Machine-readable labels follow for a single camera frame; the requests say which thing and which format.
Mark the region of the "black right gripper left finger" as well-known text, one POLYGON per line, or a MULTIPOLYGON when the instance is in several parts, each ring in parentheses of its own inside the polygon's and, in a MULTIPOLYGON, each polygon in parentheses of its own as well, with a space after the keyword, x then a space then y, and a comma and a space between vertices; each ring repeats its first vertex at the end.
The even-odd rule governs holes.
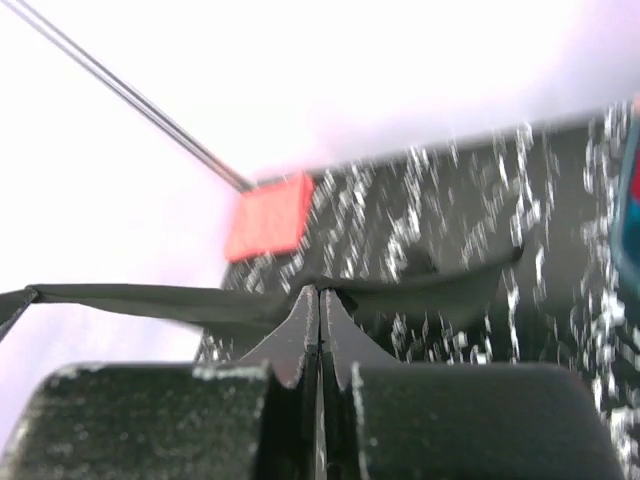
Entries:
POLYGON ((319 298, 242 359, 76 364, 35 390, 1 457, 5 479, 312 479, 319 298))

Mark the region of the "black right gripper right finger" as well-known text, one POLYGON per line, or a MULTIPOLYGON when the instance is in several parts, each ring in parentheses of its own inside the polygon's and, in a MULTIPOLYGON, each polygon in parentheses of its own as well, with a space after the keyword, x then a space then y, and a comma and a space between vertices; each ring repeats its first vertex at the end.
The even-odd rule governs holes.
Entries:
POLYGON ((331 479, 619 479, 578 376, 544 363, 396 360, 320 296, 331 479))

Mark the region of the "black t shirt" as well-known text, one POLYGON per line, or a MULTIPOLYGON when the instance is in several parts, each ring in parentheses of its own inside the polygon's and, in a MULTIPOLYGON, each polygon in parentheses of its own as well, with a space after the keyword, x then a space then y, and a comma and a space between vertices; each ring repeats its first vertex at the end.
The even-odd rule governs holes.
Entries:
POLYGON ((466 330, 494 299, 504 270, 516 266, 524 248, 507 252, 466 270, 436 271, 425 251, 413 249, 399 282, 363 278, 302 275, 288 292, 246 292, 139 284, 36 284, 1 296, 1 332, 7 334, 33 303, 80 304, 91 308, 174 320, 241 337, 250 328, 270 333, 293 309, 301 290, 336 293, 347 314, 382 349, 390 350, 390 325, 384 316, 399 314, 411 329, 425 321, 445 321, 454 331, 466 330))

